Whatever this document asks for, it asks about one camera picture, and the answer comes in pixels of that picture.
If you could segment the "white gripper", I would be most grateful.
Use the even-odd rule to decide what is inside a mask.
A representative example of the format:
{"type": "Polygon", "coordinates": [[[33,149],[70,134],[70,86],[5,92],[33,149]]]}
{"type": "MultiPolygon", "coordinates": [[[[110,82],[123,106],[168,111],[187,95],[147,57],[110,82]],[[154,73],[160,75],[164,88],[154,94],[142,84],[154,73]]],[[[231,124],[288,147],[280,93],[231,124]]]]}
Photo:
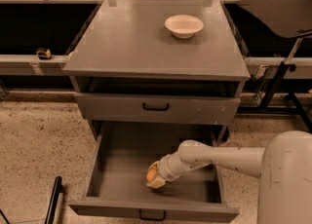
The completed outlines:
{"type": "Polygon", "coordinates": [[[159,189],[166,184],[166,181],[172,182],[180,177],[180,174],[176,170],[176,166],[179,163],[179,156],[172,154],[166,155],[160,161],[152,163],[147,171],[151,169],[158,170],[158,174],[155,178],[148,180],[146,185],[152,189],[159,189]]]}

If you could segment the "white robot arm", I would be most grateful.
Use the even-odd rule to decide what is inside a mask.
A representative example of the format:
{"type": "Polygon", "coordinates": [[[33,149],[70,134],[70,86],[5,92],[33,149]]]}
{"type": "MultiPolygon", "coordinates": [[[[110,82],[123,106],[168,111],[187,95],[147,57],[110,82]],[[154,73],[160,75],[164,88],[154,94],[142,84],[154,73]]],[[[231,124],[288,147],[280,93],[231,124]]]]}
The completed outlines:
{"type": "Polygon", "coordinates": [[[312,134],[286,131],[264,148],[213,147],[185,140],[154,162],[146,185],[153,189],[208,165],[259,179],[257,224],[312,224],[312,134]]]}

